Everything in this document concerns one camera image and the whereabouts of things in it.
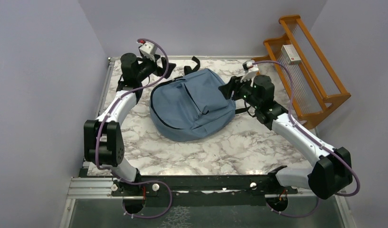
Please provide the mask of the blue student backpack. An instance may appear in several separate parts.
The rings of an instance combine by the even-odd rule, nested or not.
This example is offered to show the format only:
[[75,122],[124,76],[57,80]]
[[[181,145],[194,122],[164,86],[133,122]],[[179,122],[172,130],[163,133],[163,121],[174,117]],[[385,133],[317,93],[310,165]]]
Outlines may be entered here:
[[184,75],[158,84],[150,96],[151,120],[158,132],[176,142],[199,140],[224,128],[237,115],[236,108],[219,91],[225,82],[212,70],[184,67]]

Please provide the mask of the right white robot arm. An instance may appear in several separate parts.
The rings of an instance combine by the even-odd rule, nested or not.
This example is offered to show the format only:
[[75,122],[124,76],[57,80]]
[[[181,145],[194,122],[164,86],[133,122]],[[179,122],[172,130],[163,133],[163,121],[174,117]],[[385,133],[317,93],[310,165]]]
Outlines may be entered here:
[[267,189],[279,193],[285,187],[311,190],[326,200],[350,185],[356,177],[351,170],[350,152],[335,148],[310,133],[282,105],[274,100],[274,84],[270,77],[260,75],[253,81],[234,76],[221,85],[219,91],[226,99],[244,100],[255,109],[255,118],[291,143],[310,163],[308,169],[283,167],[272,172]]

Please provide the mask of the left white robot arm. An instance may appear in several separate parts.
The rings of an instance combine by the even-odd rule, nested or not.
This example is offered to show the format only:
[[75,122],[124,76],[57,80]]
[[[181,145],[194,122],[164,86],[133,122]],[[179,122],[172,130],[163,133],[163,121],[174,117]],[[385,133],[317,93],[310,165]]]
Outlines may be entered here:
[[142,82],[151,75],[167,79],[176,64],[166,57],[155,55],[137,57],[133,53],[121,56],[122,74],[118,80],[114,100],[96,119],[84,123],[84,157],[99,170],[109,170],[124,180],[123,188],[130,195],[141,191],[142,183],[138,179],[139,171],[124,157],[124,142],[121,126],[128,113],[139,102],[145,86]]

